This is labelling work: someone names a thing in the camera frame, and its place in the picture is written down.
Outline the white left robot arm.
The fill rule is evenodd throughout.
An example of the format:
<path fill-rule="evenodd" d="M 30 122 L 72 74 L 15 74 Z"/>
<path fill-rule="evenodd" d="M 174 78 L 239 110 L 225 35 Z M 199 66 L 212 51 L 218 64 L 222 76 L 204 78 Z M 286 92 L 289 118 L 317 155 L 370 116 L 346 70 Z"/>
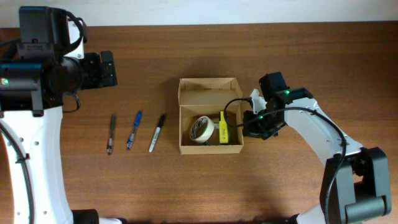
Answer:
<path fill-rule="evenodd" d="M 14 223 L 121 223 L 69 207 L 60 153 L 64 97 L 116 86 L 113 54 L 86 53 L 86 24 L 64 9 L 22 6 L 19 24 L 21 36 L 1 60 L 1 136 Z"/>

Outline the black sharpie marker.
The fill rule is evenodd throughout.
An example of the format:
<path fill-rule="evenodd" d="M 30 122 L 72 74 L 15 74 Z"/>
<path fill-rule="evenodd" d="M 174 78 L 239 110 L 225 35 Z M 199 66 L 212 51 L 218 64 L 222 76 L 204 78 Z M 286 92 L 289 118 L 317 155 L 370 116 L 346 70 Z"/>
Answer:
<path fill-rule="evenodd" d="M 163 114 L 160 117 L 160 119 L 159 119 L 159 122 L 158 122 L 157 127 L 156 127 L 155 132 L 154 132 L 154 136 L 153 136 L 152 141 L 151 141 L 150 146 L 149 146 L 149 152 L 153 152 L 153 150 L 155 148 L 155 144 L 156 144 L 157 139 L 159 137 L 160 131 L 162 129 L 162 126 L 164 125 L 165 117 L 166 117 L 166 114 Z"/>

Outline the white masking tape roll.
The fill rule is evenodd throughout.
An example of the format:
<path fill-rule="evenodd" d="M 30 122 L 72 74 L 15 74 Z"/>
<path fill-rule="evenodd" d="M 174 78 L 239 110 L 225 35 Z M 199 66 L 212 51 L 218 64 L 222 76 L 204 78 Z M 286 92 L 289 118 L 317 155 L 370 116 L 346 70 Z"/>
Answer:
<path fill-rule="evenodd" d="M 190 139 L 195 143 L 204 143 L 209 140 L 214 129 L 214 122 L 207 116 L 201 116 L 194 122 L 190 129 Z"/>

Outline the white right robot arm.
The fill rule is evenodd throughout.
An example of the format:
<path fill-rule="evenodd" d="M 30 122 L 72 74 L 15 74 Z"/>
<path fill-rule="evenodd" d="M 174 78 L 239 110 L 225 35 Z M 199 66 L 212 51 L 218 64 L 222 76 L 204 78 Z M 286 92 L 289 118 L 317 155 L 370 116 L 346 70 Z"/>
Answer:
<path fill-rule="evenodd" d="M 306 88 L 291 89 L 280 72 L 263 76 L 259 86 L 248 98 L 244 136 L 266 140 L 289 126 L 325 167 L 319 205 L 288 223 L 362 223 L 391 212 L 388 160 L 380 148 L 349 137 Z"/>

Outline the cardboard box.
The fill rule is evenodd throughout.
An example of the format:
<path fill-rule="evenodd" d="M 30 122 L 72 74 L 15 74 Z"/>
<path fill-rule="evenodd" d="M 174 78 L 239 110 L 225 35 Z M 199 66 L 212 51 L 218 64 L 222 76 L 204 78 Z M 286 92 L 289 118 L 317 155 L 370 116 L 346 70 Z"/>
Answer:
<path fill-rule="evenodd" d="M 220 144 L 219 113 L 232 125 L 242 121 L 239 101 L 242 91 L 236 78 L 181 78 L 178 89 L 179 147 L 182 155 L 190 154 L 238 154 L 244 146 L 243 129 L 228 126 L 229 143 Z M 201 116 L 209 117 L 215 129 L 209 142 L 211 146 L 195 143 L 190 139 L 190 129 Z"/>

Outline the yellow highlighter marker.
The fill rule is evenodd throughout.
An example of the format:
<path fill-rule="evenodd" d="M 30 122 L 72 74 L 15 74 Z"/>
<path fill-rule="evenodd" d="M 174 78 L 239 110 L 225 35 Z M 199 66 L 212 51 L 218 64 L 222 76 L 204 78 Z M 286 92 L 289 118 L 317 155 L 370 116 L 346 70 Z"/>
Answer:
<path fill-rule="evenodd" d="M 220 111 L 220 113 L 219 113 L 219 123 L 218 124 L 219 124 L 220 144 L 228 144 L 229 143 L 228 125 L 226 123 L 223 111 Z"/>

